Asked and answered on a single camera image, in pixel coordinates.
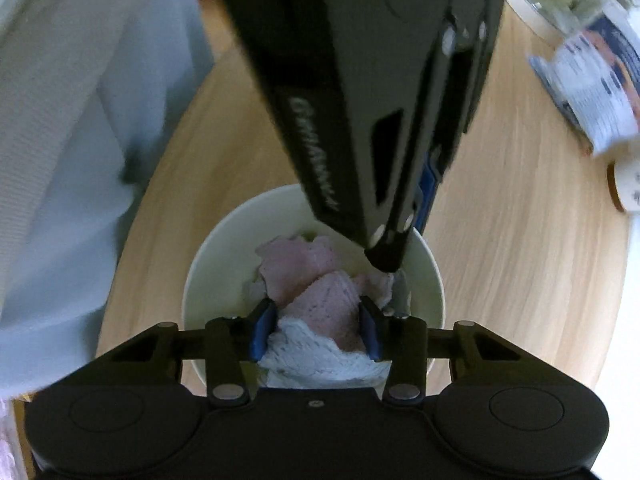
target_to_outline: white floor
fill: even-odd
[[[640,478],[640,215],[632,218],[616,329],[596,393],[609,412],[609,437],[593,467],[603,480]]]

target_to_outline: wooden table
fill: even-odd
[[[616,321],[628,221],[605,161],[578,143],[526,60],[551,49],[506,7],[473,127],[425,232],[443,275],[447,325],[484,324],[594,385]],[[233,208],[296,181],[237,47],[208,76],[146,192],[111,289],[98,354],[180,321],[196,250]],[[190,364],[183,382],[204,388]],[[430,392],[448,382],[445,363]]]

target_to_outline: brand logo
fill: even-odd
[[[324,203],[328,208],[336,212],[340,211],[340,206],[335,199],[334,188],[331,184],[331,174],[329,174],[326,166],[326,152],[320,146],[320,139],[313,119],[315,110],[309,101],[302,97],[289,98],[289,105],[295,115],[298,133],[302,143],[305,145],[309,161],[311,161],[311,166],[316,174],[316,180],[320,186]]]

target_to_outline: white bowl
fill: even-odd
[[[298,184],[265,192],[229,213],[210,232],[196,254],[182,297],[182,320],[187,330],[204,328],[216,317],[245,316],[251,311],[244,288],[257,277],[260,258],[255,249],[277,236],[328,235],[350,275],[371,270],[363,249],[314,217]],[[402,268],[412,292],[412,316],[430,328],[444,326],[444,289],[440,271],[420,233],[409,237]],[[195,361],[205,381],[204,361]],[[255,368],[243,366],[253,376]]]

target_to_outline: light blue cloth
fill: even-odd
[[[94,356],[139,198],[211,68],[196,0],[147,0],[133,13],[12,268],[0,398],[41,389]]]

